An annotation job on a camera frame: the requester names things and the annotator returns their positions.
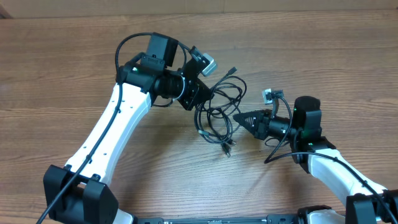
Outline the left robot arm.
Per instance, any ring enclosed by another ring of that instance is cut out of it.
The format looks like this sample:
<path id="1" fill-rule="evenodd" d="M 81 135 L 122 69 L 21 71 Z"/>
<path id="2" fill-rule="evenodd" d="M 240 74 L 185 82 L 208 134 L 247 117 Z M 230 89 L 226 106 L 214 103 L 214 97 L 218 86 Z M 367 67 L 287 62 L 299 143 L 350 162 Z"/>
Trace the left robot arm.
<path id="1" fill-rule="evenodd" d="M 200 77 L 216 68 L 215 59 L 196 47 L 151 32 L 145 52 L 116 65 L 109 103 L 83 145 L 63 167 L 47 169 L 42 217 L 61 223 L 135 223 L 109 187 L 131 134 L 157 97 L 177 101 L 187 111 L 209 100 L 211 90 Z"/>

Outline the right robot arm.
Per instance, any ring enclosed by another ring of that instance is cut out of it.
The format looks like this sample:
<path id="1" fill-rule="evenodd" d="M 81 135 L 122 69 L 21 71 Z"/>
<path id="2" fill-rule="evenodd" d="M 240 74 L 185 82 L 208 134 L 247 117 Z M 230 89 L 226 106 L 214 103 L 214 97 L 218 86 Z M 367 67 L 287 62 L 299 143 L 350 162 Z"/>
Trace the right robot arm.
<path id="1" fill-rule="evenodd" d="M 301 96 L 288 117 L 277 115 L 279 100 L 275 93 L 265 98 L 270 110 L 234 115 L 234 120 L 256 139 L 288 141 L 295 163 L 323 182 L 345 206 L 345 214 L 326 205 L 300 208 L 288 218 L 291 223 L 397 223 L 397 191 L 373 182 L 347 162 L 336 146 L 322 136 L 320 100 Z"/>

